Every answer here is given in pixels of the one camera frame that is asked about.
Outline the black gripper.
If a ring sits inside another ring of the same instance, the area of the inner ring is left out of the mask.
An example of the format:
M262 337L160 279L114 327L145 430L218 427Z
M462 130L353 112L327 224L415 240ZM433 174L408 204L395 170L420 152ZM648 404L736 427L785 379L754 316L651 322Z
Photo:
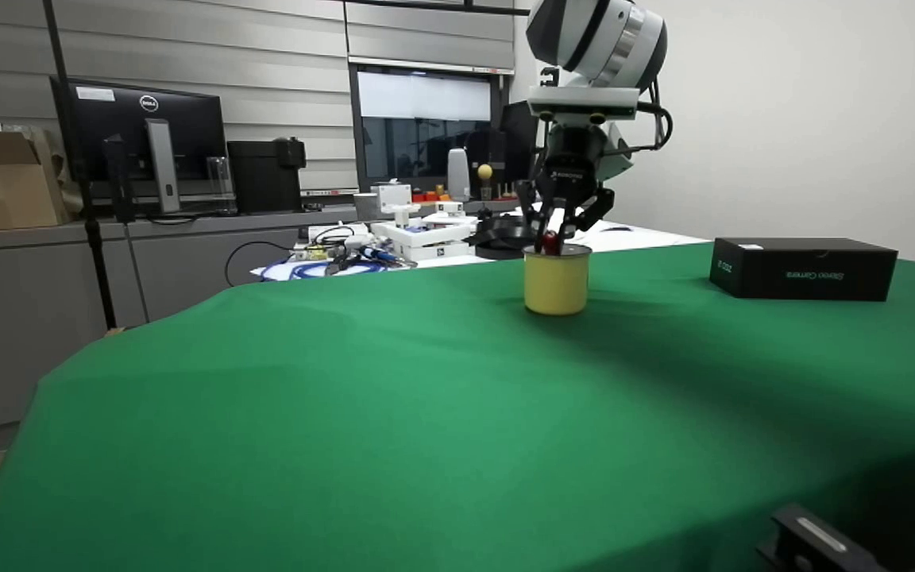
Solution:
M542 130L542 151L535 164L535 180L521 180L517 199L524 230L535 250L542 250L542 209L546 208L582 208L573 218L573 234L587 232L613 209L613 190L607 180L630 170L630 151L618 136L609 136L596 124L550 124Z

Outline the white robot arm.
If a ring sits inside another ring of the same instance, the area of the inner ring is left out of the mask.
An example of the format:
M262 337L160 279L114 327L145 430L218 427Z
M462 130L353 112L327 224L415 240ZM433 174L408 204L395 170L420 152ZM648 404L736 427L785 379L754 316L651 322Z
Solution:
M655 99L667 18L635 0L539 0L527 47L556 81L527 99L542 147L529 170L538 208L524 208L524 218L529 249L558 254L613 209L607 180L672 136L672 116Z

